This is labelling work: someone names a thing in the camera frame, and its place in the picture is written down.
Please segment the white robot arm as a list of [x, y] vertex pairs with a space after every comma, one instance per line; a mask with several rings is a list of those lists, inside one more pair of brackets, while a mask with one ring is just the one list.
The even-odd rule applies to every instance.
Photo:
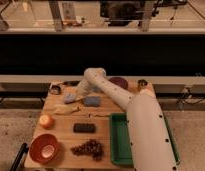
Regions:
[[126, 112], [134, 169], [136, 171], [176, 171], [177, 164], [165, 117], [152, 90], [133, 94], [106, 78], [103, 68], [88, 68], [76, 90], [86, 96], [98, 87]]

